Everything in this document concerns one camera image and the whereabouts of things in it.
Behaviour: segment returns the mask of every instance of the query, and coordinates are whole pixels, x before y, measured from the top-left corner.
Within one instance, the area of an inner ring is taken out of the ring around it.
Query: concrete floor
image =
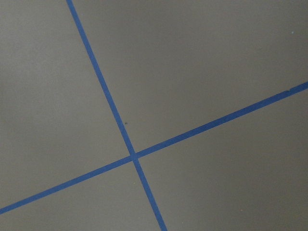
[[[0,1],[0,230],[307,230],[307,1],[74,0],[94,68],[67,2]]]

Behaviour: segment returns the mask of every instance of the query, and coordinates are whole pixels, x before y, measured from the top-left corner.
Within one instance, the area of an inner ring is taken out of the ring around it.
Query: gray surface
[[[307,81],[307,1],[74,1],[136,151]],[[128,155],[65,1],[0,1],[0,207]],[[140,159],[169,231],[305,230],[308,94]],[[0,230],[159,230],[132,164]]]
[[[307,80],[306,0],[75,2],[137,151]]]
[[[306,231],[308,92],[140,159],[171,231]]]
[[[3,231],[157,231],[132,163],[0,216]]]

